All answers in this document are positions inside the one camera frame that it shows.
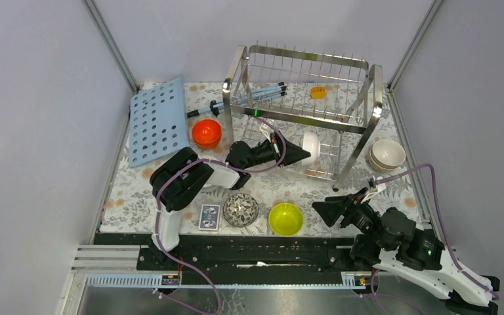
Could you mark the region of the white ceramic bowl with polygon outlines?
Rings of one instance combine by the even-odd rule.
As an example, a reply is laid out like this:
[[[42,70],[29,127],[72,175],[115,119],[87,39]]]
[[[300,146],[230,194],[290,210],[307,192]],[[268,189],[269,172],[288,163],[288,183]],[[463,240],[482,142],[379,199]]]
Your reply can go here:
[[[320,156],[321,143],[317,134],[305,131],[303,135],[302,149],[310,153],[310,157],[301,161],[301,165],[312,165]]]

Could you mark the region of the yellow green bowl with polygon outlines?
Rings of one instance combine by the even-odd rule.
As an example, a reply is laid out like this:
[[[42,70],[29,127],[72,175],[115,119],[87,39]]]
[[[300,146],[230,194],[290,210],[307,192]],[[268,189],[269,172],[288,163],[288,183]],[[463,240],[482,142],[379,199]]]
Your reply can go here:
[[[268,214],[268,225],[277,235],[290,237],[301,231],[302,211],[292,203],[279,203]]]

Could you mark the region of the stainless steel dish rack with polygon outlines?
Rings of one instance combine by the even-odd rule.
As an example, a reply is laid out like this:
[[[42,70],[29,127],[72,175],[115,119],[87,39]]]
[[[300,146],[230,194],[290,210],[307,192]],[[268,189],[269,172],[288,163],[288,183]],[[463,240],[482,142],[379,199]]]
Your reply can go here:
[[[252,101],[251,90],[282,81],[287,85],[285,96]],[[325,87],[325,98],[310,97],[315,86]],[[236,120],[243,117],[272,119],[293,142],[311,131],[321,143],[319,158],[310,166],[294,165],[291,169],[328,180],[334,190],[340,190],[380,121],[383,69],[345,55],[260,44],[239,46],[221,92],[221,121],[229,139],[234,139]],[[248,97],[247,107],[233,104],[232,98],[239,94]]]

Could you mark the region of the beige floral bowl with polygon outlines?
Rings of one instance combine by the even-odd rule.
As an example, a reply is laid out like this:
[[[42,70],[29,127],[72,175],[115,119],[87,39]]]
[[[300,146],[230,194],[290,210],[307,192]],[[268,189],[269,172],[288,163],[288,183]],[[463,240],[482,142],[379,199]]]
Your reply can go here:
[[[369,156],[369,164],[371,165],[371,167],[375,171],[378,171],[380,173],[390,173],[391,171],[395,171],[395,170],[399,169],[400,167],[402,167],[402,165],[398,165],[398,166],[394,166],[394,167],[387,167],[387,166],[379,165],[377,160],[373,157],[373,152],[371,150],[369,151],[368,156]]]
[[[385,169],[400,167],[406,160],[404,148],[397,142],[389,139],[376,141],[370,150],[373,161]]]

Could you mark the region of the beige floral bowl front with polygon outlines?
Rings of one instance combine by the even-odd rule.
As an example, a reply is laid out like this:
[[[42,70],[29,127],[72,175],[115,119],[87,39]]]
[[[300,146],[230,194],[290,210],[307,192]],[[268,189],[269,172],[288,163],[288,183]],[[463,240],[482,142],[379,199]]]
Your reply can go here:
[[[406,160],[404,148],[397,142],[389,139],[376,141],[370,150],[373,161],[385,169],[400,167]]]

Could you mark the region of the orange plastic bowl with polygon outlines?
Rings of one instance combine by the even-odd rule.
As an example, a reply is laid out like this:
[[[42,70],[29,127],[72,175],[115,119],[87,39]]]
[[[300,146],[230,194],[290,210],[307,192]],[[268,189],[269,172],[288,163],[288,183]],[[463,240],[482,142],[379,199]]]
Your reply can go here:
[[[213,149],[221,141],[222,127],[214,119],[203,119],[192,127],[193,141],[203,149]]]

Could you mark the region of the white ribbed bowl front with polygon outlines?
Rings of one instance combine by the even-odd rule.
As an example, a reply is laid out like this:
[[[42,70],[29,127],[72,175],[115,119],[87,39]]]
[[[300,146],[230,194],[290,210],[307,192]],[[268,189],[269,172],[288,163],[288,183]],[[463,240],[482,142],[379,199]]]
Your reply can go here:
[[[220,184],[221,182],[221,171],[219,169],[219,165],[217,165],[216,163],[214,164],[210,164],[208,163],[208,166],[210,166],[214,171],[213,171],[213,174],[208,178],[207,182],[204,184],[204,186],[202,187],[202,191],[203,192],[210,192],[210,191],[213,191],[214,189],[217,188],[217,186]]]

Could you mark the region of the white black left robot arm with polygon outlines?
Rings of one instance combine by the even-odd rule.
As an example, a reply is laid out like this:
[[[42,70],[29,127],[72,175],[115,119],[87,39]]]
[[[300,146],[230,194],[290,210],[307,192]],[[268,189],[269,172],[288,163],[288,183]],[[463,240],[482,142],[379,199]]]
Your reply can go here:
[[[152,194],[156,198],[158,214],[152,241],[156,248],[152,261],[163,270],[177,263],[174,249],[179,244],[179,228],[182,210],[190,205],[204,186],[213,185],[229,190],[242,188],[253,173],[253,168],[274,161],[277,166],[287,166],[312,154],[285,138],[272,134],[251,147],[244,141],[234,142],[224,162],[212,158],[200,158],[190,147],[178,151],[150,177]]]

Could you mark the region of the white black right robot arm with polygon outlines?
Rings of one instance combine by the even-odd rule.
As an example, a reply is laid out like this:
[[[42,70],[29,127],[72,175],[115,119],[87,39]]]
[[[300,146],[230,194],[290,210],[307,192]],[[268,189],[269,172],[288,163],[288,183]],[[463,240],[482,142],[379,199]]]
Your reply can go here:
[[[395,207],[376,212],[366,190],[315,201],[313,209],[329,227],[353,225],[355,236],[346,259],[359,270],[382,270],[422,287],[456,314],[497,314],[493,291],[500,281],[481,276],[457,261],[434,232],[422,230]]]

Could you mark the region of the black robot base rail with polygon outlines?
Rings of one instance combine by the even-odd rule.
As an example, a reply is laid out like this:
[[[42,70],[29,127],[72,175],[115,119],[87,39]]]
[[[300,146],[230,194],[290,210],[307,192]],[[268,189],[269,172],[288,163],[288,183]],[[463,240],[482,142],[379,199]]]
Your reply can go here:
[[[183,264],[152,247],[149,234],[97,233],[95,245],[129,245],[136,248],[138,271],[169,272],[183,285],[207,282],[222,285],[341,285],[344,275],[369,279],[372,269],[357,265],[349,256],[353,239],[328,237],[182,235],[171,254]]]

